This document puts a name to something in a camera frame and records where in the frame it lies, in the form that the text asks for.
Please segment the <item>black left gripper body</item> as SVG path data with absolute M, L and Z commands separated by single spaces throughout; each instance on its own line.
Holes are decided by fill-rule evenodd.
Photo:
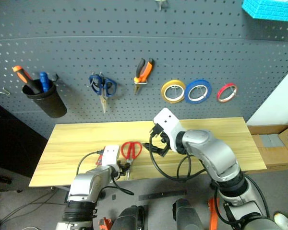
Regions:
M 122 176 L 125 176 L 125 164 L 122 163 L 121 160 L 117 160 L 115 170 L 115 179 L 120 179 Z

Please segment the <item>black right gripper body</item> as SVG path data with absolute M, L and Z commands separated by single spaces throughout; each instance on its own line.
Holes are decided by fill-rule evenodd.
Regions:
M 167 134 L 164 132 L 164 129 L 159 124 L 156 124 L 152 128 L 152 131 L 150 133 L 149 143 L 152 144 L 152 139 L 158 135 L 161 136 L 161 143 L 165 144 L 164 148 L 168 148 L 168 150 L 170 150 L 169 138 L 168 138 Z

